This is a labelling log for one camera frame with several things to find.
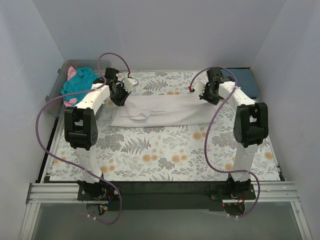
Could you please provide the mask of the white t shirt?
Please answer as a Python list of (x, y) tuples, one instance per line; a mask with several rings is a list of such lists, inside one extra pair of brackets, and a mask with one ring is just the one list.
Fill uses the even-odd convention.
[(208, 124), (218, 106), (193, 94), (129, 96), (113, 111), (112, 127), (146, 128)]

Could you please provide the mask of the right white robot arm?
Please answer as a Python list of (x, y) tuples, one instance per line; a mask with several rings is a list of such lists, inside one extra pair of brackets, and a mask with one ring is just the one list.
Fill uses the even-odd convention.
[(233, 136), (237, 142), (235, 162), (232, 170), (226, 170), (231, 183), (226, 186), (227, 195), (237, 199), (245, 192), (242, 182), (248, 182), (253, 173), (251, 172), (254, 156), (264, 139), (269, 134), (268, 106), (264, 102), (256, 102), (247, 96), (238, 86), (238, 80), (233, 73), (224, 76), (221, 67), (208, 67), (204, 69), (207, 74), (207, 82), (197, 82), (194, 90), (201, 100), (210, 104), (218, 105), (213, 121), (224, 104), (229, 104), (235, 111), (233, 124)]

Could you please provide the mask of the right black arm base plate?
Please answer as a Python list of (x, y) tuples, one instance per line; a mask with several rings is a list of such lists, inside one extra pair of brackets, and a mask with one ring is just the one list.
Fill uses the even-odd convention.
[(209, 184), (206, 191), (212, 200), (255, 200), (256, 193), (251, 180), (234, 181), (232, 177), (226, 181), (215, 181)]

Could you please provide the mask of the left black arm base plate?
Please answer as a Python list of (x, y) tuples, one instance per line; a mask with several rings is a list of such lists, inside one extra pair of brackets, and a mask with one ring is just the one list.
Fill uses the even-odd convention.
[(94, 182), (88, 183), (86, 181), (78, 180), (77, 185), (79, 186), (77, 200), (78, 201), (118, 201), (119, 193), (122, 193), (122, 186), (117, 185), (118, 191), (106, 184), (105, 182)]

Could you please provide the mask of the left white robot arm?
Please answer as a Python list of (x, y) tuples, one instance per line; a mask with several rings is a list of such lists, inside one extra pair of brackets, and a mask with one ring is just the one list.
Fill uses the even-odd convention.
[(89, 194), (95, 200), (103, 199), (107, 193), (106, 187), (99, 183), (102, 172), (96, 158), (96, 114), (107, 99), (118, 107), (124, 106), (137, 84), (130, 72), (123, 79), (119, 78), (119, 73), (117, 69), (107, 67), (104, 76), (94, 80), (91, 91), (75, 106), (64, 110), (64, 138), (78, 156), (79, 165), (84, 168), (82, 181), (92, 184)]

